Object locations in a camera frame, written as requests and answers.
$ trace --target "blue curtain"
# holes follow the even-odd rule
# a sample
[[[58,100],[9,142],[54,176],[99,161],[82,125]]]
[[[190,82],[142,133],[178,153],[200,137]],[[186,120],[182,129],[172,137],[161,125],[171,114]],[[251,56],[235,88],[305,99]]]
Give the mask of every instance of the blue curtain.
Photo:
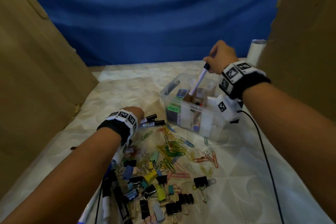
[[[199,60],[222,39],[246,56],[277,0],[38,0],[88,66]]]

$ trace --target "table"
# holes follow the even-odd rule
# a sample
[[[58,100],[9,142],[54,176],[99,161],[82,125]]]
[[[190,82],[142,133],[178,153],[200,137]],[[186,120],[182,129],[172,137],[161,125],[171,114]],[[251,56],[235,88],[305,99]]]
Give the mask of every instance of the table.
[[[72,146],[78,146],[94,133],[97,126],[113,111],[134,105],[142,107],[145,114],[157,113],[159,119],[164,119],[159,91],[179,73],[198,74],[203,64],[203,61],[188,61],[91,68],[100,83],[89,94],[77,117],[50,141],[3,198],[0,203],[0,221],[70,154]],[[148,129],[138,131],[138,135],[147,131]],[[155,129],[153,131],[153,135],[140,145],[146,151],[152,151],[156,144],[162,142],[158,132]],[[177,128],[177,132],[196,145],[199,149],[196,154],[207,148],[202,137],[181,128]],[[264,135],[263,141],[285,223],[332,223]],[[204,204],[200,192],[191,190],[192,179],[181,180],[179,185],[189,193],[193,192],[196,203],[190,207],[189,216],[181,214],[180,222],[280,223],[270,175],[252,122],[242,117],[238,125],[226,131],[222,141],[209,143],[215,149],[219,163],[219,168],[213,173],[217,182],[207,189],[211,201]],[[199,169],[197,172],[197,175],[203,176]],[[112,207],[111,214],[119,216],[115,207]],[[88,224],[94,223],[93,215],[89,217]]]

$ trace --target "forearm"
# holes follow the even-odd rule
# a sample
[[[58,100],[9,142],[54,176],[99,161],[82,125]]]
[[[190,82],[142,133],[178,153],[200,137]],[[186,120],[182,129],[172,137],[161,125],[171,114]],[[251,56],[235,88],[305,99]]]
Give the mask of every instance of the forearm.
[[[335,221],[335,125],[268,83],[245,90],[243,101],[272,145]]]
[[[3,224],[77,223],[121,138],[101,128],[66,157]]]

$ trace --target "cardboard box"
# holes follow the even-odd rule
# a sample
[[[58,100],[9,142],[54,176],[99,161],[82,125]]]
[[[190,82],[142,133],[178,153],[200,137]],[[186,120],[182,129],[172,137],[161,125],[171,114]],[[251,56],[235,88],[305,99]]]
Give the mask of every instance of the cardboard box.
[[[336,0],[280,0],[258,67],[336,121]]]
[[[0,0],[0,198],[98,81],[36,0]]]

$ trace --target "person's left arm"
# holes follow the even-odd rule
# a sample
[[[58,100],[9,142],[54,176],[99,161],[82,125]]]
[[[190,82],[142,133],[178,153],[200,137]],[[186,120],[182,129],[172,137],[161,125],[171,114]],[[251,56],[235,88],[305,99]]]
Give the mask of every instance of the person's left arm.
[[[138,120],[144,112],[127,107]],[[67,156],[2,224],[77,223],[97,190],[121,137],[100,128]]]

